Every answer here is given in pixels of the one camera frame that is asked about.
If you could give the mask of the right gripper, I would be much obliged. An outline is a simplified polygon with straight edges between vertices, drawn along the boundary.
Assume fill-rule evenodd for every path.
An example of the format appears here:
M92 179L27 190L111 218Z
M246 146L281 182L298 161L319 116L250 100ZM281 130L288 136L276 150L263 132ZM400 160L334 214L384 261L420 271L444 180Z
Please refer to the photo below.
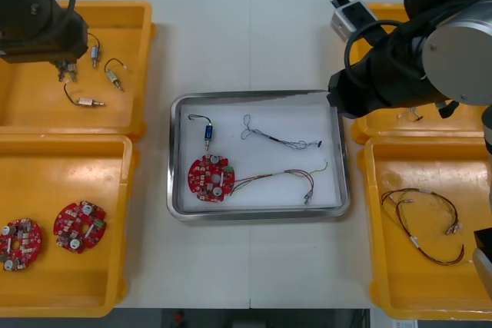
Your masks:
M345 70L333 75L328 84L327 100L346 118L362 118L384 108L384 99L377 91L382 69L373 59L353 65L353 73L361 85L353 82Z

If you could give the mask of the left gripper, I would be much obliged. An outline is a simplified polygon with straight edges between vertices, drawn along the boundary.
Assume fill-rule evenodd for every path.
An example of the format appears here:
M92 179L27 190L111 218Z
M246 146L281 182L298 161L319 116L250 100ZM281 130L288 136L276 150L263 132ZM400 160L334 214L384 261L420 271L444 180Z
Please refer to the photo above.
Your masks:
M1 58L8 63L55 63L59 81L66 72L77 81L76 61L88 50L87 23L77 12L59 5L33 9L37 13L24 21L1 25Z

